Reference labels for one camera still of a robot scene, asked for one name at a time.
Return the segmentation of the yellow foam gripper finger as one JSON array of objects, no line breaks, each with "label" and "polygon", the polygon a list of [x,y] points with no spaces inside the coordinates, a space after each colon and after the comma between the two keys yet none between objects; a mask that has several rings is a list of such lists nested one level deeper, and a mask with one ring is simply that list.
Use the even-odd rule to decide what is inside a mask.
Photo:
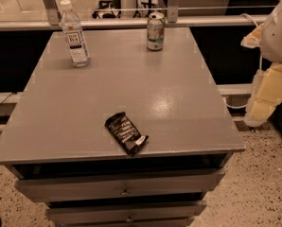
[{"label": "yellow foam gripper finger", "polygon": [[244,122],[258,127],[265,123],[282,103],[282,64],[273,63],[266,71],[258,70],[252,85],[252,95],[246,106]]}]

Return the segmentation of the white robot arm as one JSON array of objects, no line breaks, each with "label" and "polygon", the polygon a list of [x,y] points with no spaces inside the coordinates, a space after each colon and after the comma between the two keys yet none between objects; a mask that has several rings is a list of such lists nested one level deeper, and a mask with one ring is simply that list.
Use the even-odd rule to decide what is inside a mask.
[{"label": "white robot arm", "polygon": [[258,127],[282,103],[282,0],[265,22],[244,37],[240,44],[248,48],[258,47],[260,59],[272,63],[267,70],[257,70],[246,106],[245,124]]}]

